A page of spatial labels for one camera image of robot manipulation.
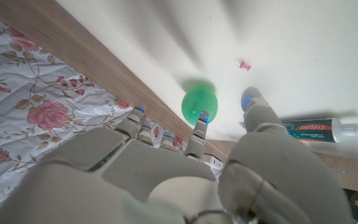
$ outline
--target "electrical outlet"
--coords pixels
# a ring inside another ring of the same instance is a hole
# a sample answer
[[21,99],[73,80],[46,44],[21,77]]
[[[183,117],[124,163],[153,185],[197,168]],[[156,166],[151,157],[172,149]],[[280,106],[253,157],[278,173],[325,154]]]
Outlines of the electrical outlet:
[[215,168],[217,169],[223,169],[224,166],[224,163],[222,161],[208,154],[203,155],[203,162],[207,162],[208,164],[215,166]]

